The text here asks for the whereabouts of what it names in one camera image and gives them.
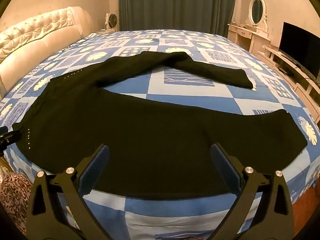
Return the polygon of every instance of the black sweater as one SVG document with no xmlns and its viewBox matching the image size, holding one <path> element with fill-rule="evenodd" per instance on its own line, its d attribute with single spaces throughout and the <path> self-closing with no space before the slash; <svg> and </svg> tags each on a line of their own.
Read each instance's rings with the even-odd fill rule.
<svg viewBox="0 0 320 240">
<path fill-rule="evenodd" d="M 244 70 L 195 62 L 184 52 L 111 57 L 50 80 L 20 123 L 18 148 L 52 172 L 75 167 L 100 144 L 110 159 L 95 189 L 146 199 L 226 193 L 210 160 L 221 143 L 245 166 L 273 173 L 289 165 L 307 141 L 285 110 L 239 115 L 136 98 L 103 87 L 168 66 L 252 89 Z"/>
</svg>

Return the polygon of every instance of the small object on shelf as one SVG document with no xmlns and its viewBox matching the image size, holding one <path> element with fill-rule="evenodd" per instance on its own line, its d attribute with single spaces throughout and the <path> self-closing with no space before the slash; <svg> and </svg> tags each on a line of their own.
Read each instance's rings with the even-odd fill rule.
<svg viewBox="0 0 320 240">
<path fill-rule="evenodd" d="M 279 67 L 279 70 L 283 73 L 283 74 L 285 74 L 285 75 L 287 75 L 288 77 L 291 77 L 292 76 L 292 73 L 289 73 L 288 71 L 286 71 L 284 68 L 282 68 L 282 67 Z"/>
<path fill-rule="evenodd" d="M 106 30 L 106 29 L 100 30 L 99 32 L 97 32 L 97 34 L 112 34 L 115 32 L 116 32 L 116 30 L 114 28 L 112 28 L 112 29 L 108 29 L 108 30 Z"/>
</svg>

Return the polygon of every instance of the blue gripper pad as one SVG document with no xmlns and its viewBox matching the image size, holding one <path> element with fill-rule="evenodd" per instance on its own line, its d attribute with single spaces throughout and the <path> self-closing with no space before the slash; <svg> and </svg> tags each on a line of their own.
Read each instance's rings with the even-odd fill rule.
<svg viewBox="0 0 320 240">
<path fill-rule="evenodd" d="M 109 147 L 103 145 L 78 178 L 78 193 L 88 195 L 109 161 Z"/>
<path fill-rule="evenodd" d="M 236 195 L 240 194 L 242 190 L 242 181 L 238 171 L 236 171 L 218 145 L 213 144 L 210 152 L 211 160 L 217 168 L 229 192 Z"/>
</svg>

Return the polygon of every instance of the leopard print fabric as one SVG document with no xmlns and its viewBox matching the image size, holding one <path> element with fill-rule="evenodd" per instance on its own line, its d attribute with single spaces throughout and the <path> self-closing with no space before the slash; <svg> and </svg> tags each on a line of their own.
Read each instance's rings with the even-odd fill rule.
<svg viewBox="0 0 320 240">
<path fill-rule="evenodd" d="M 7 174 L 0 185 L 0 202 L 15 226 L 26 235 L 27 206 L 32 188 L 20 173 Z"/>
</svg>

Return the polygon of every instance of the tv stand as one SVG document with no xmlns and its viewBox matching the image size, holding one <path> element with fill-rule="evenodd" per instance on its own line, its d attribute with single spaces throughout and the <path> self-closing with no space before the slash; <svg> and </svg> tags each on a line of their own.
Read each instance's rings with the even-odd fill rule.
<svg viewBox="0 0 320 240">
<path fill-rule="evenodd" d="M 265 52 L 258 51 L 257 58 L 273 69 L 297 93 L 310 111 L 313 120 L 320 127 L 320 88 L 318 85 L 301 70 L 300 66 L 293 63 L 284 54 L 268 46 L 263 46 L 263 48 Z"/>
</svg>

